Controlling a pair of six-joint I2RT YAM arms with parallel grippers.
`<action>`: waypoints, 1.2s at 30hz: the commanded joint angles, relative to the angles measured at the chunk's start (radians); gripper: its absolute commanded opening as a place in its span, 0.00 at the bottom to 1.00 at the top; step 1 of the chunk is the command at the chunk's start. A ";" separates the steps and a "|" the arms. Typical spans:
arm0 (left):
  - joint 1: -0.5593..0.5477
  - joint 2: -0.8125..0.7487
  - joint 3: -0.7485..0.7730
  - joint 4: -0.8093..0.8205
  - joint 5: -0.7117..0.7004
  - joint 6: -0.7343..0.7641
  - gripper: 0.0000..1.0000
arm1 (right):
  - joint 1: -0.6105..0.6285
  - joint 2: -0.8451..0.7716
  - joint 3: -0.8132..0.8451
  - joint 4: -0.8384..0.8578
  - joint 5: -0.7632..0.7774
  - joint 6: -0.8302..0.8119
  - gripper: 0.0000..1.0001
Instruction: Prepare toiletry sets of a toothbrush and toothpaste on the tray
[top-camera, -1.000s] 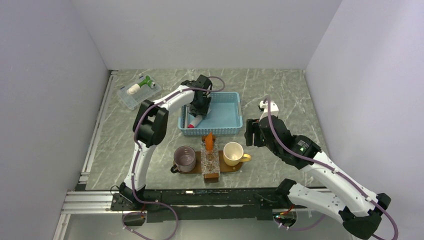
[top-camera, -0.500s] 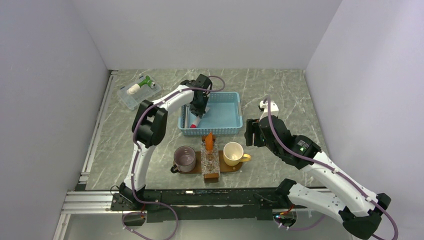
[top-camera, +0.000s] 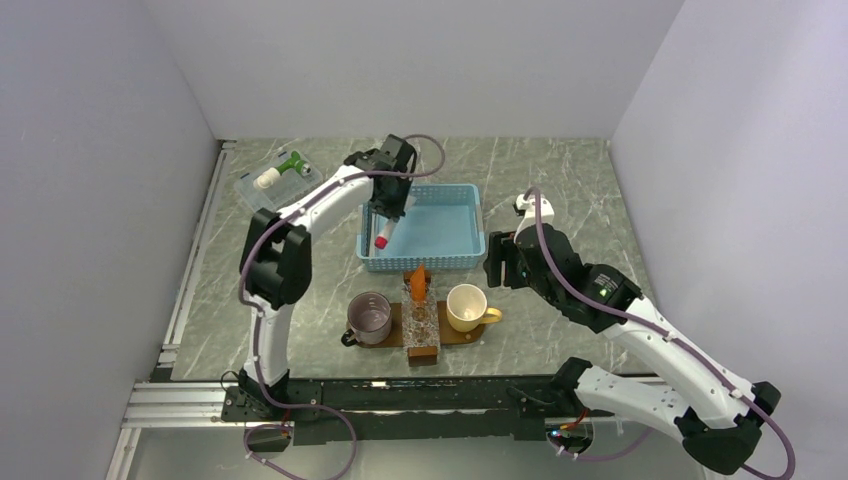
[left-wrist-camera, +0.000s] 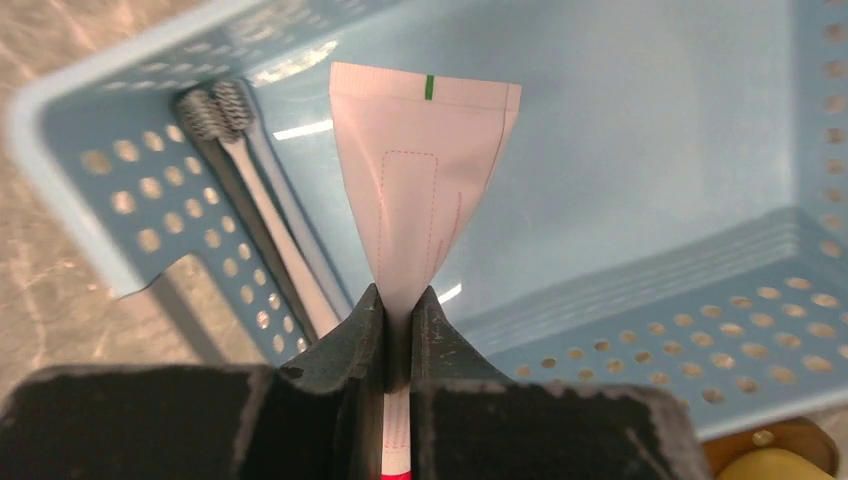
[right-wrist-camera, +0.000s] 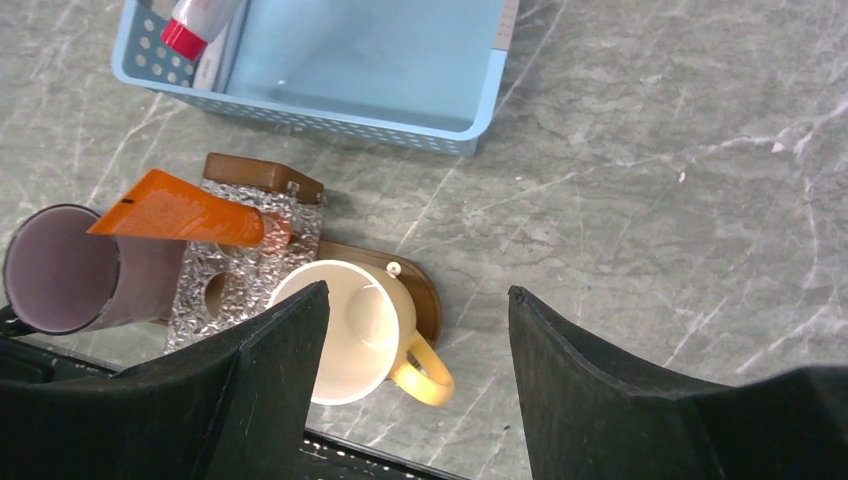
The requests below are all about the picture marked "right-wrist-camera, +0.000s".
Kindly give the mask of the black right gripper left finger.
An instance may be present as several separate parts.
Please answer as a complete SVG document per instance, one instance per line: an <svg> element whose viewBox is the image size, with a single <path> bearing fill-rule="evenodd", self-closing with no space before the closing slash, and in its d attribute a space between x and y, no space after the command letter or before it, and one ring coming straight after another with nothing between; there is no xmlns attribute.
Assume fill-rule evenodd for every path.
<svg viewBox="0 0 848 480"><path fill-rule="evenodd" d="M309 284L122 371L1 343L5 479L292 479L330 313Z"/></svg>

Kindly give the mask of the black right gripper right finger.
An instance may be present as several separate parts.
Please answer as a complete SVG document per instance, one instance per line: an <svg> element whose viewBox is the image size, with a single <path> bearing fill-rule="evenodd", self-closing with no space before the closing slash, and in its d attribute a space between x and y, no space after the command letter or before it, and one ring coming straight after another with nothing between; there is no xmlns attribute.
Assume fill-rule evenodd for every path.
<svg viewBox="0 0 848 480"><path fill-rule="evenodd" d="M843 479L847 370L742 386L658 366L509 290L509 340L536 479Z"/></svg>

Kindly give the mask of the clear acrylic holder wooden base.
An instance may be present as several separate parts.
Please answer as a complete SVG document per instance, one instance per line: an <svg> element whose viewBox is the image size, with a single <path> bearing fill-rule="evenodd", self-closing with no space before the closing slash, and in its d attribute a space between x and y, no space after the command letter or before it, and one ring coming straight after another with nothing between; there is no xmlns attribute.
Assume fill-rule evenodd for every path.
<svg viewBox="0 0 848 480"><path fill-rule="evenodd" d="M318 257L325 201L321 182L280 163L210 153L200 186L226 200L281 215L293 227L292 239L284 244L275 235L261 248L189 243L167 327L166 353L264 312L277 285Z"/></svg>

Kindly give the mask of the yellow mug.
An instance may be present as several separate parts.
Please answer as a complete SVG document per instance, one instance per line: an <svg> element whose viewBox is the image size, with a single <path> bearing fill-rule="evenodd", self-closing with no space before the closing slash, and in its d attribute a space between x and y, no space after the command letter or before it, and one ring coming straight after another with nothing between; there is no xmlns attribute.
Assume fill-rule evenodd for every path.
<svg viewBox="0 0 848 480"><path fill-rule="evenodd" d="M453 396L452 374L417 330L415 305L397 279L397 266L314 261L292 271L270 294L267 307L309 284L327 284L329 322L314 403L350 404L386 379L430 406L443 406Z"/></svg>

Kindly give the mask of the brown oval wooden tray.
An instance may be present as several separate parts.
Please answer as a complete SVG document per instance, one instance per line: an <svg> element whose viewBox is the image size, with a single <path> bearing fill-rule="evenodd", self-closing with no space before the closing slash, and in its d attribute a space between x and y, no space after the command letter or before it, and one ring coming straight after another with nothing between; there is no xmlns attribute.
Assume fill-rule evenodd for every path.
<svg viewBox="0 0 848 480"><path fill-rule="evenodd" d="M386 252L320 240L317 258L319 260L342 260L359 262L376 267L385 267L390 262L400 265L397 279L409 291L417 314L417 330L435 347L442 333L443 308L439 293L430 277L412 261Z"/></svg>

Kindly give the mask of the orange toothpaste tube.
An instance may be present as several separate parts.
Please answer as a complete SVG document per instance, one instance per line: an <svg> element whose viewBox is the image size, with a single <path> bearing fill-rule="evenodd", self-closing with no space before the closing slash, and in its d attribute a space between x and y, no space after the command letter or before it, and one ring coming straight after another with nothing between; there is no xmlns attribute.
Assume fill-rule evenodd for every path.
<svg viewBox="0 0 848 480"><path fill-rule="evenodd" d="M280 214L216 196L159 169L148 171L87 232L265 252L285 248L294 236L291 221Z"/></svg>

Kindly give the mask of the purple grey mug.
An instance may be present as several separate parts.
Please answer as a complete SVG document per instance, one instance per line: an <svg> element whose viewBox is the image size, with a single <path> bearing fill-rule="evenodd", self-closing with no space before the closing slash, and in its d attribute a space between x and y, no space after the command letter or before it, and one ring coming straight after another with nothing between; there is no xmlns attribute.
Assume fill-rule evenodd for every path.
<svg viewBox="0 0 848 480"><path fill-rule="evenodd" d="M65 203L18 227L2 266L2 335L63 336L170 316L185 242L90 233L100 217Z"/></svg>

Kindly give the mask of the light blue plastic basket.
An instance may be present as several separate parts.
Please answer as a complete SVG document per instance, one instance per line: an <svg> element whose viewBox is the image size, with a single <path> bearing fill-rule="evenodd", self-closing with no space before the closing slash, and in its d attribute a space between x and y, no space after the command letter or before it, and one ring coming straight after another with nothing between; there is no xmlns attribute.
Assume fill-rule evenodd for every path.
<svg viewBox="0 0 848 480"><path fill-rule="evenodd" d="M222 115L472 155L494 115L514 1L244 1L223 93L192 87L196 64L127 1L112 53L121 81Z"/></svg>

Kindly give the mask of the white toothpaste tube red cap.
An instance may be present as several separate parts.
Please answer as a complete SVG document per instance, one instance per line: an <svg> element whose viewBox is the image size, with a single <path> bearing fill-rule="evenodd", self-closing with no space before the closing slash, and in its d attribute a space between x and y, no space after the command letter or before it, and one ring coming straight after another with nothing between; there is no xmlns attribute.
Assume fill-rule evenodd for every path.
<svg viewBox="0 0 848 480"><path fill-rule="evenodd" d="M180 0L160 38L175 53L195 62L243 4L243 0Z"/></svg>

